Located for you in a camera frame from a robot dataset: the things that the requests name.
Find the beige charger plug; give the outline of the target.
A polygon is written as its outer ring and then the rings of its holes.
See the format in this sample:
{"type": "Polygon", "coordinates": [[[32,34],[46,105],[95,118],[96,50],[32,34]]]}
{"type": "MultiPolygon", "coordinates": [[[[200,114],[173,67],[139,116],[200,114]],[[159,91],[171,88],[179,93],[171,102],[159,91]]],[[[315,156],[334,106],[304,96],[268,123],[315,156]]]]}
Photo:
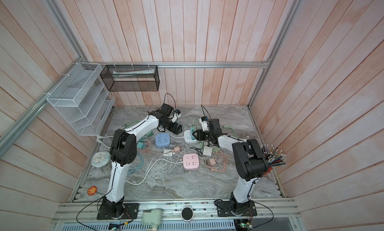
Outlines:
{"type": "Polygon", "coordinates": [[[208,159],[208,160],[207,160],[207,164],[208,164],[208,166],[210,166],[210,167],[215,167],[215,165],[217,164],[216,159],[215,159],[215,158],[210,158],[210,159],[208,159]]]}

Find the pink power strip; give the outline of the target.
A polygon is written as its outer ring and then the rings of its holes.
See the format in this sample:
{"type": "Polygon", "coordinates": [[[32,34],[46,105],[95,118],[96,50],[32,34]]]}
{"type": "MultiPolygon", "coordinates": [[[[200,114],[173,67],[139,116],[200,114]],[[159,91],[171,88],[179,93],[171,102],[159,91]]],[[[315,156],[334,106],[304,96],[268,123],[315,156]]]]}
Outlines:
{"type": "Polygon", "coordinates": [[[200,166],[199,155],[196,153],[187,153],[183,155],[183,167],[187,171],[197,170],[200,166]]]}

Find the red pencil cup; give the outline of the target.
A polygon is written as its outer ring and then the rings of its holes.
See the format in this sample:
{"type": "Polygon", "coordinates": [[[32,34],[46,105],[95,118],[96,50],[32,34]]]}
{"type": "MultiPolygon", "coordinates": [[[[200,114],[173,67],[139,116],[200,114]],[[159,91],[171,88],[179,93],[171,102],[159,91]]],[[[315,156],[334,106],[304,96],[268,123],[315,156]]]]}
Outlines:
{"type": "Polygon", "coordinates": [[[262,145],[261,148],[268,165],[265,175],[271,172],[272,169],[283,167],[286,164],[286,154],[284,154],[283,150],[280,150],[279,147],[275,147],[274,145],[262,145]]]}

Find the black mesh basket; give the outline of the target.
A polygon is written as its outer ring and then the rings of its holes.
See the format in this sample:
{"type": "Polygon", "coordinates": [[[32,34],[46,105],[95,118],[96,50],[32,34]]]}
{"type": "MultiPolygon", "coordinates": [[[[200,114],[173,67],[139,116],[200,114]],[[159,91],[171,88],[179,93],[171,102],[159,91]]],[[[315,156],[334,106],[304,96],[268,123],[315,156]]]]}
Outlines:
{"type": "Polygon", "coordinates": [[[107,89],[119,91],[158,91],[160,78],[155,65],[106,65],[101,78],[107,89]]]}

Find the white power strip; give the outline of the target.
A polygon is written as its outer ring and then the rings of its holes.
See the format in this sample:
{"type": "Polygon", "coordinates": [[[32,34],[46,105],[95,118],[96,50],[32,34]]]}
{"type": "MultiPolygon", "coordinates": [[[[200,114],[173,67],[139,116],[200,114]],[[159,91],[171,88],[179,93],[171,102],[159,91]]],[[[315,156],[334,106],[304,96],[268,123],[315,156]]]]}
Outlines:
{"type": "Polygon", "coordinates": [[[198,140],[192,135],[191,130],[184,131],[184,141],[186,144],[195,144],[198,140]]]}

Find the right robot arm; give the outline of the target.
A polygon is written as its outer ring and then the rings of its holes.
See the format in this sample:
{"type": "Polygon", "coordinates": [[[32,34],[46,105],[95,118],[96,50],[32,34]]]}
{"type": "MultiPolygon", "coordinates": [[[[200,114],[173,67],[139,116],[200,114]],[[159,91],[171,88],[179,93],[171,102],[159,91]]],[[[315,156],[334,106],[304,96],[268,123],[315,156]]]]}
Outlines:
{"type": "Polygon", "coordinates": [[[202,129],[192,135],[199,141],[208,141],[220,148],[232,151],[239,174],[237,186],[231,193],[228,204],[235,215],[241,215],[252,209],[250,200],[254,185],[268,171],[268,163],[257,139],[242,140],[224,133],[219,119],[203,116],[199,119],[202,129]]]}

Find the teal charger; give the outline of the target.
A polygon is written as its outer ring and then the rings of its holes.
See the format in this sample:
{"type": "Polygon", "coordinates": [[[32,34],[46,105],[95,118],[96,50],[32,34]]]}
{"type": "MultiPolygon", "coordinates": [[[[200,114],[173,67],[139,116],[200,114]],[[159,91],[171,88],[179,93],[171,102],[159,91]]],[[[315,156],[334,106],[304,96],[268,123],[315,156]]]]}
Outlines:
{"type": "Polygon", "coordinates": [[[144,143],[143,143],[143,142],[138,142],[138,144],[137,144],[137,148],[138,148],[138,149],[142,149],[143,146],[144,146],[144,143]]]}

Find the white round clock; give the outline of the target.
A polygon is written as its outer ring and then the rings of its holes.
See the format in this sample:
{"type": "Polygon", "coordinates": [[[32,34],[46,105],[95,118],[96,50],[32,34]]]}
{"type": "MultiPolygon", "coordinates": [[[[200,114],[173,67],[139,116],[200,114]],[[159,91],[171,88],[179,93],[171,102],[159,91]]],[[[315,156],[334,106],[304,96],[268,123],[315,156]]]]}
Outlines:
{"type": "Polygon", "coordinates": [[[95,153],[91,159],[91,165],[95,168],[101,168],[106,166],[111,159],[111,154],[109,151],[100,151],[95,153]]]}

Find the blue power strip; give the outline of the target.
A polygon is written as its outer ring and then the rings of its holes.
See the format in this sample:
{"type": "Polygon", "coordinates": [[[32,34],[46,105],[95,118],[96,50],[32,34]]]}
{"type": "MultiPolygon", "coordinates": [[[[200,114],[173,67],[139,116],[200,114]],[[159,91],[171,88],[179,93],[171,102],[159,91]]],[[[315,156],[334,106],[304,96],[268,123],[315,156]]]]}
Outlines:
{"type": "Polygon", "coordinates": [[[171,144],[170,135],[168,133],[159,133],[155,136],[155,144],[158,148],[169,147],[171,144]]]}

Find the pink charger plug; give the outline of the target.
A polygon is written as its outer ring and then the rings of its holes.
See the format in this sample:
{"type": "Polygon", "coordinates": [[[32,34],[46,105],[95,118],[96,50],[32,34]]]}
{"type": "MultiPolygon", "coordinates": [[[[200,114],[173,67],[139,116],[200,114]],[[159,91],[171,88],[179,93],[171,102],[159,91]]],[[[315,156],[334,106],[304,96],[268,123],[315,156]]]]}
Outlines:
{"type": "Polygon", "coordinates": [[[179,154],[181,151],[182,151],[182,147],[181,147],[181,146],[176,146],[176,147],[173,149],[173,152],[176,153],[176,154],[179,154]]]}

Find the black round speaker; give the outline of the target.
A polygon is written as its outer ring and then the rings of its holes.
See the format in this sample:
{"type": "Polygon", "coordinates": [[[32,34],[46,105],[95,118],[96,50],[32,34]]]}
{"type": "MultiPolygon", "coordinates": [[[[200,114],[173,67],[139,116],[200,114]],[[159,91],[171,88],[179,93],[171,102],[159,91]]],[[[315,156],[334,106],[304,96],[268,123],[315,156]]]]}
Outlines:
{"type": "Polygon", "coordinates": [[[185,206],[182,208],[181,217],[183,221],[190,222],[194,217],[194,210],[191,206],[185,206]]]}

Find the white box device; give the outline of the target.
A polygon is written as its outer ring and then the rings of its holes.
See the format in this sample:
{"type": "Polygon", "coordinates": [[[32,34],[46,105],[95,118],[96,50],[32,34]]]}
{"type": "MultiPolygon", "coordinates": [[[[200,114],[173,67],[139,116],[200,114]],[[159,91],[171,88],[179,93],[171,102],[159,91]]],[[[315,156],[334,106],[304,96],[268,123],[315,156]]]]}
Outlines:
{"type": "Polygon", "coordinates": [[[150,226],[147,231],[157,231],[162,224],[163,211],[161,209],[144,210],[142,225],[150,226]]]}

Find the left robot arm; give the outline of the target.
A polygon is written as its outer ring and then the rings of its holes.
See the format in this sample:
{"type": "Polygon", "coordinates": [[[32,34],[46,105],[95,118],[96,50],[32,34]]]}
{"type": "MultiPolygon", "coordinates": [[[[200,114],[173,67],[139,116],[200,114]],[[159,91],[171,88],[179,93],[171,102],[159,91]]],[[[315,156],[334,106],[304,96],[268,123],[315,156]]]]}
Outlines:
{"type": "Polygon", "coordinates": [[[137,142],[148,132],[160,126],[174,134],[180,134],[182,125],[177,123],[180,115],[180,110],[164,103],[159,109],[150,112],[138,124],[125,130],[115,131],[110,147],[111,178],[108,191],[102,197],[99,219],[122,218],[124,215],[124,185],[128,169],[137,156],[137,142]]]}

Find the red round sticker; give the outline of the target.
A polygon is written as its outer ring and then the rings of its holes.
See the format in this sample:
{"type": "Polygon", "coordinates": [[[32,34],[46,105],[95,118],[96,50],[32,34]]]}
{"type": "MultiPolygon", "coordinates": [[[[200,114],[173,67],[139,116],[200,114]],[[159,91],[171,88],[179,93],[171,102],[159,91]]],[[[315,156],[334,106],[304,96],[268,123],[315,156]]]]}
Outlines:
{"type": "Polygon", "coordinates": [[[97,193],[97,191],[98,191],[98,187],[97,186],[91,186],[91,187],[88,188],[87,194],[88,194],[88,196],[93,196],[93,195],[95,195],[97,193]]]}

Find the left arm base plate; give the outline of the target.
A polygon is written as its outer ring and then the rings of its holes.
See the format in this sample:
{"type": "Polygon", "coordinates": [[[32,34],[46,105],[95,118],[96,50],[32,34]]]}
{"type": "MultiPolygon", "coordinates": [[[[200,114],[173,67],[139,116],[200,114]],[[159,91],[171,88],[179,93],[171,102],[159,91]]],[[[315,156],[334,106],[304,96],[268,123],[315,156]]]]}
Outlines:
{"type": "Polygon", "coordinates": [[[106,203],[102,204],[97,220],[134,220],[138,216],[139,203],[106,203]]]}

